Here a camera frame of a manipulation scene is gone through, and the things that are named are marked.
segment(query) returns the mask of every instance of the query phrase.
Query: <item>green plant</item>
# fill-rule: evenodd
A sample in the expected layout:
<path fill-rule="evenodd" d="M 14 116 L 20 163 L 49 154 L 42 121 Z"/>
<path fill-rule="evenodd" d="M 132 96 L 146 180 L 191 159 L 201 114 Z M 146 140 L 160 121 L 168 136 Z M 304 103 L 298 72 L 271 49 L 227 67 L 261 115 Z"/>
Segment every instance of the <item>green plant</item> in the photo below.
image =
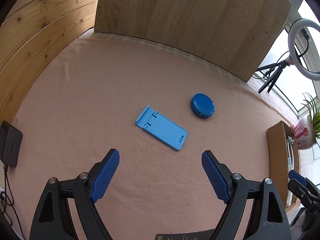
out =
<path fill-rule="evenodd" d="M 312 121 L 312 127 L 315 132 L 316 140 L 320 138 L 320 105 L 316 104 L 316 101 L 312 98 L 309 93 L 303 93 L 304 100 L 306 104 L 303 104 L 307 107 L 310 115 L 310 119 Z"/>

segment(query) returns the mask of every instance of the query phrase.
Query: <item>blue round container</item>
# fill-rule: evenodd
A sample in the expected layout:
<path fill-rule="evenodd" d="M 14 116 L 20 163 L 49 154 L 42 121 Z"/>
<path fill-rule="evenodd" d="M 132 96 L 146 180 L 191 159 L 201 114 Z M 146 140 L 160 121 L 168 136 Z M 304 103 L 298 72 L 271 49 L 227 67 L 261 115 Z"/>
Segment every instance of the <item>blue round container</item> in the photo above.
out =
<path fill-rule="evenodd" d="M 201 118 L 209 118 L 214 113 L 214 103 L 204 94 L 196 94 L 191 99 L 190 106 L 195 115 Z"/>

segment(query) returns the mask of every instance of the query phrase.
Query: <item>black cable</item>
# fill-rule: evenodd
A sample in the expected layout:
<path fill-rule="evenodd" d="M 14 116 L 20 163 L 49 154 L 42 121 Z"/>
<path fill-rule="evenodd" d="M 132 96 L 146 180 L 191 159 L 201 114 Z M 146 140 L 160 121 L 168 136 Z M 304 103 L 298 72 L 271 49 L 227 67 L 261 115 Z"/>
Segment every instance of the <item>black cable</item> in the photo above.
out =
<path fill-rule="evenodd" d="M 26 238 L 24 237 L 23 231 L 22 231 L 22 226 L 21 226 L 18 214 L 16 212 L 16 209 L 13 206 L 14 198 L 13 198 L 12 191 L 11 191 L 11 188 L 10 188 L 7 170 L 8 170 L 8 166 L 5 164 L 4 165 L 4 191 L 2 191 L 0 193 L 1 205 L 3 207 L 2 214 L 6 214 L 7 215 L 8 219 L 10 221 L 9 225 L 12 226 L 13 225 L 12 219 L 10 218 L 10 216 L 8 215 L 7 210 L 6 210 L 7 206 L 12 207 L 13 212 L 16 215 L 16 218 L 17 218 L 17 221 L 18 221 L 18 224 L 19 224 L 19 227 L 20 227 L 21 235 L 22 235 L 23 239 L 26 240 Z M 8 183 L 8 188 L 9 188 L 9 192 L 10 192 L 12 200 L 10 199 L 9 195 L 7 194 L 7 183 Z"/>
<path fill-rule="evenodd" d="M 284 56 L 284 54 L 281 55 L 281 57 L 277 60 L 276 64 L 279 62 L 279 60 Z"/>
<path fill-rule="evenodd" d="M 263 79 L 263 77 L 262 78 L 256 78 L 255 76 L 252 76 L 254 79 Z"/>
<path fill-rule="evenodd" d="M 309 49 L 309 40 L 307 40 L 307 48 L 306 48 L 306 50 L 304 51 L 304 53 L 302 53 L 301 55 L 299 55 L 299 57 L 304 56 L 304 55 L 307 53 L 308 49 Z"/>

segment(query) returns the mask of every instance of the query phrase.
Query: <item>metal screw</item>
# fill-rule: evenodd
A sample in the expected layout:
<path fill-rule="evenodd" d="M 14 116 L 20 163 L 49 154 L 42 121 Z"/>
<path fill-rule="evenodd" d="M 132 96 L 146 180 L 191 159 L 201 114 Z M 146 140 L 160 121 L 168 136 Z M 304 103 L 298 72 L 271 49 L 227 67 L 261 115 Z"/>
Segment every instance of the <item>metal screw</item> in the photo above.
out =
<path fill-rule="evenodd" d="M 56 180 L 57 180 L 57 178 L 52 177 L 52 178 L 50 178 L 50 179 L 48 180 L 48 182 L 49 182 L 50 184 L 53 184 L 53 183 L 56 182 Z"/>
<path fill-rule="evenodd" d="M 234 179 L 241 179 L 242 176 L 239 173 L 235 173 L 232 175 Z"/>
<path fill-rule="evenodd" d="M 266 178 L 264 181 L 265 181 L 267 184 L 272 184 L 272 179 Z"/>
<path fill-rule="evenodd" d="M 79 175 L 80 179 L 86 179 L 88 177 L 88 173 L 83 172 Z"/>

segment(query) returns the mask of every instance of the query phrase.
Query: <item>plant pot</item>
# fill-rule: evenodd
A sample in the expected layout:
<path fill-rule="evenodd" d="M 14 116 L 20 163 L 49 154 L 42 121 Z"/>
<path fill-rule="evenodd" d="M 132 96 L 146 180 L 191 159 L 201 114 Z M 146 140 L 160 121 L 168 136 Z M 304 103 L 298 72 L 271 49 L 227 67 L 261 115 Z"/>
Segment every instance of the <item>plant pot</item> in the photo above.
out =
<path fill-rule="evenodd" d="M 297 138 L 299 150 L 310 149 L 317 143 L 312 121 L 309 115 L 302 117 L 299 120 L 298 124 L 293 128 L 293 132 Z"/>

